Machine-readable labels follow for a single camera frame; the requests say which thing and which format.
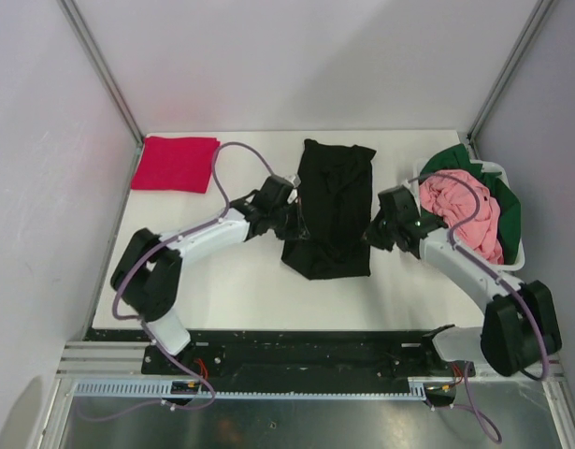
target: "clothing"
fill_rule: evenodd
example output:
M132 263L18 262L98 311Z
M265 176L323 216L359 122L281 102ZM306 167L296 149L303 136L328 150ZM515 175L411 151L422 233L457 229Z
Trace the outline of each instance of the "clothing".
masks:
M297 174L310 238L285 241L281 260L308 279L370 275L370 224L375 151L304 141Z
M503 263L503 249L496 239L499 205L489 189L465 170L440 170L469 184L481 200L479 213L470 223L459 227L455 234L472 250L492 264ZM476 200L466 186L449 179L432 177L420 186L420 204L443 218L448 227L457 225L474 213Z
M498 176L500 173L483 173L481 163L470 162L464 144L455 145L430 158L421 174L444 169L463 169L483 184L496 199L501 210L497 224L497 239L503 248L505 264L513 264L518 256L522 236L522 209L520 200Z
M216 138L148 137L131 188L204 194L219 145Z

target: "black garment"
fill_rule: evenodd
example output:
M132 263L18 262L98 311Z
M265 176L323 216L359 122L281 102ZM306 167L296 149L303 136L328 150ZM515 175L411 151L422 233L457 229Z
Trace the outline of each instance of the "black garment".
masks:
M297 174L310 239L285 241L281 260L308 279L370 276L372 165L369 148L304 141Z

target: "dark green fabric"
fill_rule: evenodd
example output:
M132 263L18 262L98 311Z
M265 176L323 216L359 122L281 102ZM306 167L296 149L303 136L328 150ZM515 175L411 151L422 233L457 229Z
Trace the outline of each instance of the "dark green fabric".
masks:
M462 169L480 181L501 209L499 215L497 238L503 249L503 260L507 265L513 264L518 256L520 237L522 233L522 211L520 200L499 179L501 173L482 173L482 164L470 162L464 144L460 143L447 150L438 152L424 166L421 175L439 170Z

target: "white plastic basket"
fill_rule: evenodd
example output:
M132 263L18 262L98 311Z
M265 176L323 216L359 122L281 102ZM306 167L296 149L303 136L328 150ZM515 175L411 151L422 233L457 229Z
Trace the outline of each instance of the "white plastic basket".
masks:
M414 178L416 178L417 176L420 176L420 172L422 171L422 169L424 168L424 166L426 165L426 163L428 162L428 159L418 159L414 162L414 166L413 166L413 174L414 174ZM508 187L510 186L510 182L508 181L508 175L505 172L505 169L500 166L499 164L495 164L494 162L486 162L486 161L481 161L479 159L471 159L471 162L475 162L478 164L482 164L482 172L483 173L501 173L501 175L499 175L499 178L505 182L505 185L507 185ZM416 203L418 204L418 207L420 208L420 193L418 191L418 182L413 182L412 186L411 186L411 191L413 192L415 198L416 198ZM525 258L524 258L524 245L522 243L522 239L520 239L520 244L518 245L518 256L515 259L515 262L511 265L496 265L496 264L490 264L491 267L495 268L495 269L502 269L504 271L517 271L520 268L522 268L524 266L524 262L525 262Z

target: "metal floor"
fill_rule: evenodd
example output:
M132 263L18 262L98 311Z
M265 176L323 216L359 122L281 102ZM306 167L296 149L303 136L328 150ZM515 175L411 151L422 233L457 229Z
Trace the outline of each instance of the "metal floor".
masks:
M481 410L503 434L503 446L561 448L537 383L473 385ZM124 410L143 399L76 398L89 416ZM467 403L464 388L458 403ZM488 448L495 447L474 416L422 402L377 400L218 400L198 412L145 407L99 424L70 414L67 449L152 448Z

